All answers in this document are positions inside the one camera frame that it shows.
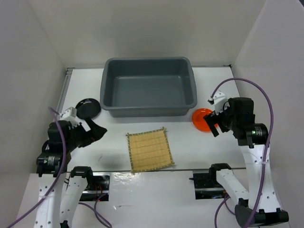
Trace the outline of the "orange plastic plate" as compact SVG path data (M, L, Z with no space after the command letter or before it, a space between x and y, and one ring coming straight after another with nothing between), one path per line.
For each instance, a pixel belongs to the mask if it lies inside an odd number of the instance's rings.
M201 132L210 133L211 130L204 120L204 116L211 114L212 110L207 108L199 108L195 110L192 114L192 123L193 125Z

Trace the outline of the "square bamboo mat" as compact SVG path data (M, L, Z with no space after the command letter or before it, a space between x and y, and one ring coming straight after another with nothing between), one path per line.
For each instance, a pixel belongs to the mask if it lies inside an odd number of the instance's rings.
M174 165L166 128L142 133L127 133L131 172L148 172Z

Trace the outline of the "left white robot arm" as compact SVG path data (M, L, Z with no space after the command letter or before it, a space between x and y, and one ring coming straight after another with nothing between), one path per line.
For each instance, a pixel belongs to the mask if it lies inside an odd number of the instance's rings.
M40 204L34 223L36 228L70 228L82 192L94 186L91 167L76 166L70 173L66 192L62 192L71 152L100 140L107 132L90 118L85 122L89 131L72 120L59 120L49 125L48 140L37 158Z

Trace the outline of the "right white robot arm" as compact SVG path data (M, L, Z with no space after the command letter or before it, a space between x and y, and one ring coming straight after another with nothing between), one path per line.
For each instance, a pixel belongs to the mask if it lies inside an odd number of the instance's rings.
M254 102L250 98L227 98L223 94L208 100L215 110L204 116L212 134L232 131L244 157L249 188L246 189L226 163L212 164L208 181L222 186L235 204L235 217L242 228L273 226L289 221L276 197L270 170L268 129L255 122Z

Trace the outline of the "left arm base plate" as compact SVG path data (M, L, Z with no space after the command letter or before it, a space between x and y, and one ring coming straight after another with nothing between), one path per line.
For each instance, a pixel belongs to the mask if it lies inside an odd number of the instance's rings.
M63 201L108 201L110 176L95 176L88 168L71 171L69 178L64 180L66 192Z

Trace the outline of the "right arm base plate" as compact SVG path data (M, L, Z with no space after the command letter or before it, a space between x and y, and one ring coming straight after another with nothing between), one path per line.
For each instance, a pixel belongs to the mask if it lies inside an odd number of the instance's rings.
M224 188L216 184L208 170L193 171L193 176L189 178L193 182L196 200L223 199L225 196Z

